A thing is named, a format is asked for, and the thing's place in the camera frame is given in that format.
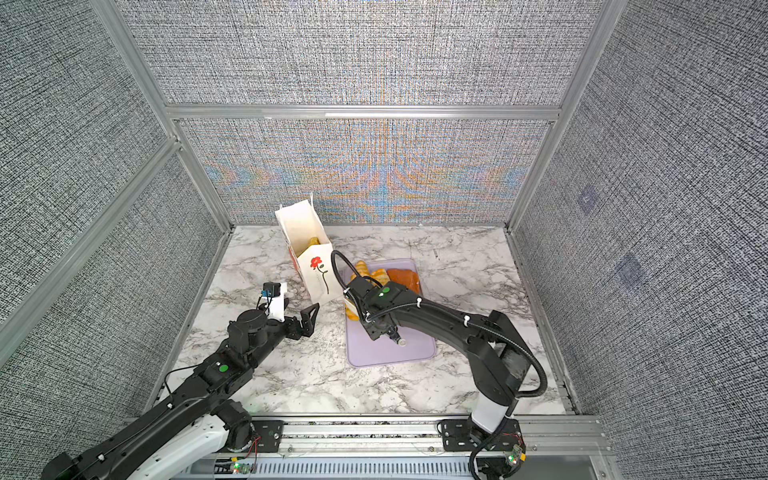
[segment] marble table surface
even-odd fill
[[[521,399],[516,414],[565,410],[531,317],[525,291],[500,227],[327,227],[351,261],[412,258],[430,298],[457,310],[506,313],[547,370],[550,387]],[[199,363],[227,336],[227,323],[254,308],[261,285],[287,281],[288,315],[310,299],[293,268],[279,227],[238,227],[174,368]],[[343,301],[322,306],[311,339],[284,340],[232,398],[252,413],[467,413],[477,389],[467,359],[437,342],[421,362],[358,369],[346,358]],[[172,389],[191,370],[172,373]],[[534,388],[533,369],[524,383]]]

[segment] side wall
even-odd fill
[[[515,232],[627,478],[765,473],[766,25],[631,1]]]
[[[87,0],[0,18],[2,327],[166,136]],[[220,238],[167,159],[0,366],[0,478],[39,478],[31,452],[80,452],[141,413]]]

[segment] enclosure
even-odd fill
[[[308,304],[275,210],[310,195],[350,257],[510,316],[550,379],[521,418],[602,428],[584,475],[768,477],[765,2],[0,12],[0,477],[149,409],[263,282]],[[443,343],[351,367],[343,311],[256,371],[249,412],[472,409]]]

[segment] white paper bag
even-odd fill
[[[333,245],[312,204],[302,200],[290,207],[280,208],[275,217],[285,234],[293,266],[310,292],[313,303],[323,305],[341,296],[342,289],[330,263]],[[307,247],[312,237],[317,237],[320,245]]]

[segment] textured wall panel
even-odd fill
[[[315,194],[328,222],[502,222],[543,121],[182,121],[235,223]]]
[[[165,134],[87,0],[0,18],[2,323]]]
[[[559,104],[600,0],[118,0],[172,102]]]
[[[219,239],[171,158],[0,370],[0,478],[39,478],[29,452],[76,454],[141,412]]]
[[[765,478],[768,11],[630,2],[521,225],[629,479]]]

